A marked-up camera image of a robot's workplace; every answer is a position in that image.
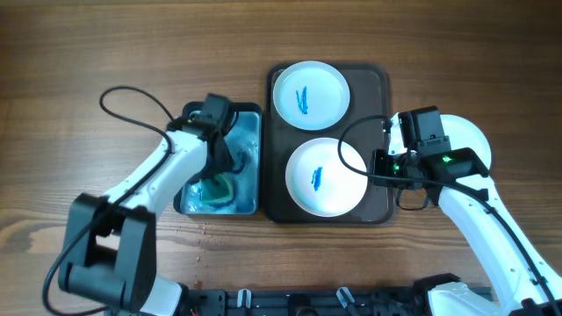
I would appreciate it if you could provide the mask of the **green yellow sponge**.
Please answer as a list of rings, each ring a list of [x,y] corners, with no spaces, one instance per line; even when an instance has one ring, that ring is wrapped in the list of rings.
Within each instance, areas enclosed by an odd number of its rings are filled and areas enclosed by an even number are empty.
[[[199,184],[201,187],[201,202],[204,205],[227,205],[234,199],[234,186],[217,186],[213,183],[213,178],[203,179]]]

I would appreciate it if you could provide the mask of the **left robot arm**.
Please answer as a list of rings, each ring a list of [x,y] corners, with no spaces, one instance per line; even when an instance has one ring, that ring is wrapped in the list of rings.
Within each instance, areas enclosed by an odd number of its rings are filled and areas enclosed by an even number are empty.
[[[47,274],[67,293],[100,309],[137,313],[156,280],[156,221],[188,182],[234,166],[225,137],[234,117],[226,97],[210,94],[192,118],[172,120],[155,150],[121,187],[83,193],[70,206],[63,250]]]

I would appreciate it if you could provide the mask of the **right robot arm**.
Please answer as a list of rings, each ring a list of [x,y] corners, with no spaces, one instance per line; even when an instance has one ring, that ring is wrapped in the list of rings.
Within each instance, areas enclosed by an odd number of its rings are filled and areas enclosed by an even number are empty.
[[[492,283],[496,302],[456,276],[417,284],[428,315],[559,315],[561,277],[535,250],[503,204],[490,175],[492,152],[471,121],[435,106],[383,118],[390,138],[374,153],[371,182],[423,189],[465,237]]]

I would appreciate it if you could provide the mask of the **white plate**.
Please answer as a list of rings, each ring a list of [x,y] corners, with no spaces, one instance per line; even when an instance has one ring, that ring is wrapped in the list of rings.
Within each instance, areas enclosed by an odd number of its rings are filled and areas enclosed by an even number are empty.
[[[334,126],[350,105],[350,89],[342,73],[327,63],[301,61],[283,70],[274,83],[272,100],[278,115],[305,131]]]
[[[292,200],[305,212],[331,218],[355,208],[368,180],[361,155],[349,144],[316,138],[300,145],[285,168],[285,184]]]
[[[441,114],[440,117],[444,134],[450,137],[451,148],[471,148],[485,166],[490,169],[492,164],[492,151],[485,134],[466,118],[450,114]],[[401,136],[398,113],[392,116],[391,123],[388,152],[390,154],[404,154],[407,150]]]

